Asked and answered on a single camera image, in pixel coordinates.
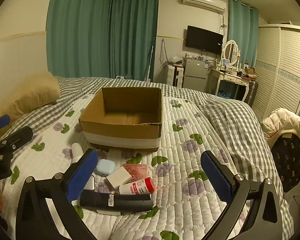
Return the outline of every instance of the wall-mounted tv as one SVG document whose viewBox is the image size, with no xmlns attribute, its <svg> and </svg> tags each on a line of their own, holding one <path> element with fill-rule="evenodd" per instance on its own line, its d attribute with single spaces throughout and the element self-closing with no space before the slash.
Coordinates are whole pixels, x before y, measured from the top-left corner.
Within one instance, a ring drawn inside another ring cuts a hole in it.
<svg viewBox="0 0 300 240">
<path fill-rule="evenodd" d="M 188 26 L 186 47 L 221 54 L 223 36 L 198 27 Z"/>
</svg>

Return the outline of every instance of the checkered bedspread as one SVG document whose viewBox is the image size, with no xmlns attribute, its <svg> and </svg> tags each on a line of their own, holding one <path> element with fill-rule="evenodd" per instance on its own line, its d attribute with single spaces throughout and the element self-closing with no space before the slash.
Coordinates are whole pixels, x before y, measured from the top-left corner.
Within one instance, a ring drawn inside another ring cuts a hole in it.
<svg viewBox="0 0 300 240">
<path fill-rule="evenodd" d="M 159 87 L 164 96 L 188 99 L 199 107 L 225 144 L 237 170 L 247 179 L 263 181 L 265 178 L 271 178 L 273 180 L 280 198 L 283 239 L 289 239 L 293 234 L 293 220 L 289 213 L 289 206 L 282 198 L 282 184 L 271 151 L 263 138 L 255 114 L 246 103 L 222 99 L 190 89 L 135 80 L 62 77 L 57 77 L 57 79 L 61 88 L 61 95 L 57 102 L 24 115 L 4 136 L 28 125 L 33 129 L 35 138 L 39 132 L 48 128 L 65 114 L 76 100 L 87 94 L 95 94 L 102 87 Z M 16 151 L 11 165 L 21 150 Z"/>
</svg>

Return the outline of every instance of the teal curtain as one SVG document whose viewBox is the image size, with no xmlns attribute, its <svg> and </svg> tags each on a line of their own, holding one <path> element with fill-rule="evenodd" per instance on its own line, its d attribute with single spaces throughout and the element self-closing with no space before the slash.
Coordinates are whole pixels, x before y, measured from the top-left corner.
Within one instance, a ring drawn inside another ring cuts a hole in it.
<svg viewBox="0 0 300 240">
<path fill-rule="evenodd" d="M 156 36 L 158 1 L 50 0 L 49 71 L 63 77 L 143 80 Z"/>
<path fill-rule="evenodd" d="M 229 33 L 228 41 L 234 40 L 241 51 L 242 65 L 247 60 L 249 66 L 254 66 L 259 38 L 258 10 L 241 1 L 229 0 Z"/>
<path fill-rule="evenodd" d="M 112 76 L 144 80 L 157 33 L 159 0 L 113 0 L 110 23 Z"/>
</svg>

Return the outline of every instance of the barcode label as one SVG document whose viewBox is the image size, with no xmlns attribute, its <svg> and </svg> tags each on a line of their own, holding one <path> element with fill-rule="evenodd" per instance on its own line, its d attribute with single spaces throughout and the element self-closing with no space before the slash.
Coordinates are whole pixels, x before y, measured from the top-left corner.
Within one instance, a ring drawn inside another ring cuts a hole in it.
<svg viewBox="0 0 300 240">
<path fill-rule="evenodd" d="M 114 195 L 113 195 L 113 194 L 110 194 L 110 195 L 109 195 L 109 201 L 108 201 L 108 206 L 109 206 L 109 207 L 113 207 L 113 205 L 114 205 L 113 198 L 114 198 Z"/>
</svg>

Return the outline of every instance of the wardrobe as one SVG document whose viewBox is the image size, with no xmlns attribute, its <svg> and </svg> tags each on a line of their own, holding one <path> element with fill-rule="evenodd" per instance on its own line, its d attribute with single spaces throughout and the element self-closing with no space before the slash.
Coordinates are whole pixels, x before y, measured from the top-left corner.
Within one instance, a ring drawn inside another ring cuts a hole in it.
<svg viewBox="0 0 300 240">
<path fill-rule="evenodd" d="M 261 25 L 255 71 L 252 109 L 259 121 L 280 107 L 300 115 L 300 26 Z"/>
</svg>

